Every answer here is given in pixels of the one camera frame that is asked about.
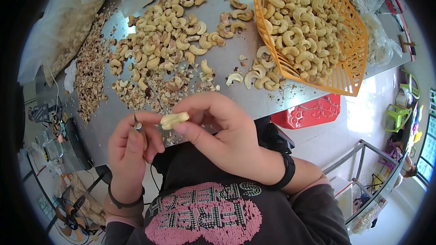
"sack of cashews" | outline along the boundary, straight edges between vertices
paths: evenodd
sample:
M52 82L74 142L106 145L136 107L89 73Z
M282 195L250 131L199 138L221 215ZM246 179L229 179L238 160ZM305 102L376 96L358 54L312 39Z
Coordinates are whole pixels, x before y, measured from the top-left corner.
M73 59L88 35L104 0L49 0L26 41L20 60L19 83L35 79L42 64L47 83Z
M389 39L382 23L374 14L384 3L384 0L349 0L359 13L368 32L368 59L372 65L385 66L391 61L394 52L402 57L399 44Z

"green plastic chair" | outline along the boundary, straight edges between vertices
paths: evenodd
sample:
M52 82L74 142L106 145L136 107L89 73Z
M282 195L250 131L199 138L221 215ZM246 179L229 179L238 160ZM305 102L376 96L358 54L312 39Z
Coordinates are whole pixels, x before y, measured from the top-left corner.
M411 115L412 108L403 109L403 108L400 108L392 103L389 106L392 106L397 110L397 111L392 111L389 109L389 107L386 109L386 114L388 116L392 117L395 121L395 129L391 130L391 129L385 128L384 130L388 131L388 132L397 133L406 124L407 120L409 119L409 117Z
M401 83L400 89L406 88L407 90L409 90L411 92L411 95L418 100L419 96L420 96L418 81L415 79L415 77L409 71L404 70L404 69L401 69L401 71L408 74L408 76L407 76L408 81L407 81L407 84Z

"window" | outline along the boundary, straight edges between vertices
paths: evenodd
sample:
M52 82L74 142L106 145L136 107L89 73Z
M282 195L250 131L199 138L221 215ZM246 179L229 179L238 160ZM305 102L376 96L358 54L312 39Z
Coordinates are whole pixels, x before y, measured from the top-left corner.
M430 88L430 114L427 133L416 164L418 176L427 184L431 181L436 162L436 113L431 110L436 105L435 96L435 89Z

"bracelet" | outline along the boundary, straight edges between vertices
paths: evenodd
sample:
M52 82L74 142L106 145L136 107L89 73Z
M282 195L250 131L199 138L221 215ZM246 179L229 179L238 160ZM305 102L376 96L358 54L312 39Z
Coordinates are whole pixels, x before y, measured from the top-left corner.
M280 190L284 188L291 181L295 174L295 163L290 155L291 150L288 147L282 147L280 149L274 148L274 151L280 152L280 154L283 156L283 161L285 163L285 175L278 183L267 185L266 188L268 190Z
M130 204L123 204L123 203L117 201L117 200L113 197L113 195L112 195L112 192L111 192L111 190L110 190L110 184L109 184L109 186L108 186L108 194L109 194L110 199L111 199L112 202L117 206L118 209L121 209L121 208L123 208L123 207L124 207L124 208L131 208L131 207L137 206L137 205L138 205L139 203L141 203L141 202L144 203L143 196L144 196L144 194L145 194L145 188L142 187L142 194L141 194L141 196L139 197L139 199L138 199L137 201L133 202L133 203L130 203Z

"red plastic crate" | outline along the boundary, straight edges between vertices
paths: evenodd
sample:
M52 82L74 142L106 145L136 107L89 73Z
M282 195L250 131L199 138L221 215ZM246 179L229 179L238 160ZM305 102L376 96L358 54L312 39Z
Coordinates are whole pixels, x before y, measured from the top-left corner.
M329 94L271 115L271 122L285 129L301 129L333 122L341 111L341 96Z

